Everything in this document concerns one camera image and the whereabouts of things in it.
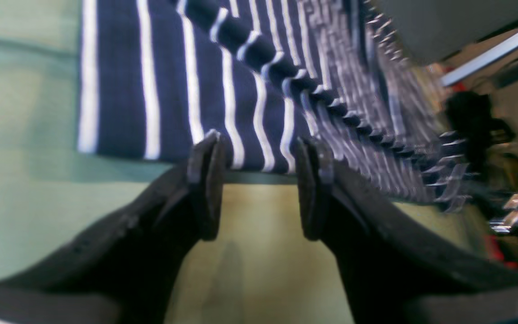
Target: navy blue fabric with white stripes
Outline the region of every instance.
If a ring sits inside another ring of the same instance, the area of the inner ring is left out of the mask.
[[[233,169],[292,173],[292,141],[312,135],[387,194],[449,200],[464,168],[408,63],[373,43],[391,30],[369,12],[358,24],[331,0],[84,0],[78,149],[175,162],[214,129]]]

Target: metal bar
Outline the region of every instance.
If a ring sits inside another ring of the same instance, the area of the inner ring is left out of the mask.
[[[449,72],[441,78],[441,82],[444,86],[452,86],[516,49],[518,49],[518,33],[478,57],[473,58],[456,70]]]

